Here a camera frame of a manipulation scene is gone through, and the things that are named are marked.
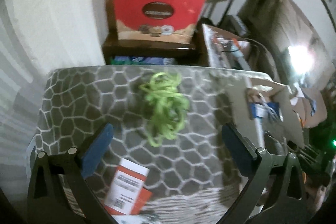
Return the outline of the cardboard box with white flaps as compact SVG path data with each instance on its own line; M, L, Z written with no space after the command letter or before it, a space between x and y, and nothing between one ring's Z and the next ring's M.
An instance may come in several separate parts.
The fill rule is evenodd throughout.
M227 84L226 92L233 124L255 147L265 148L266 139L283 152L305 147L299 114L293 110L287 85L243 76Z

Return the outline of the red Collection gift box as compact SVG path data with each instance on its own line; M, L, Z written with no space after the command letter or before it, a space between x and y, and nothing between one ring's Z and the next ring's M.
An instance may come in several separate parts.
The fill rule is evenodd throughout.
M205 0L112 0L119 40L190 44Z

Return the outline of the grey hexagon pattern blanket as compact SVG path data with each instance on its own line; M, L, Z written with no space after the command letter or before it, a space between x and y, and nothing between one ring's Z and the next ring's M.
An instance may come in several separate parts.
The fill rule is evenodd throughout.
M180 75L189 100L185 128L151 146L151 116L139 86L158 72ZM224 148L221 127L232 118L227 88L237 71L202 67L103 66L59 69L50 75L35 135L38 151L57 155L78 147L103 123L114 128L108 151L88 184L103 200L121 159L149 169L146 212L162 223L216 223L238 197L241 178Z

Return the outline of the KN95 face mask bag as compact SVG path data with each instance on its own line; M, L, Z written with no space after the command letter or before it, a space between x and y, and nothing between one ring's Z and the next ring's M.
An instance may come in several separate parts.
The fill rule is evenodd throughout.
M273 121L283 121L282 112L278 102L268 102L266 105L260 103L249 104L251 118L268 118Z

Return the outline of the dark wooden side table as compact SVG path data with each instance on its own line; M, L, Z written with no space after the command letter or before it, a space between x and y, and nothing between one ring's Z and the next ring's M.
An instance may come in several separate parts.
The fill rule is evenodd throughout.
M113 56L175 58L180 63L191 64L201 55L201 46L192 40L189 44L147 40L119 40L110 33L102 45L106 64Z

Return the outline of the orange white small box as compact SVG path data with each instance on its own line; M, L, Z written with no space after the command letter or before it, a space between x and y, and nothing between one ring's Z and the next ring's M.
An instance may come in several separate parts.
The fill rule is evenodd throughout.
M145 189L149 169L121 159L104 200L110 215L138 215L152 192Z

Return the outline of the brown sofa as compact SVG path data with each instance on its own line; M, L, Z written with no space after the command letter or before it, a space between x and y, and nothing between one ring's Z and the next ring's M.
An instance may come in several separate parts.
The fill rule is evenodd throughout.
M295 85L293 106L306 128L327 118L321 91L335 67L319 34L292 0L247 0L239 15L271 53L278 80Z

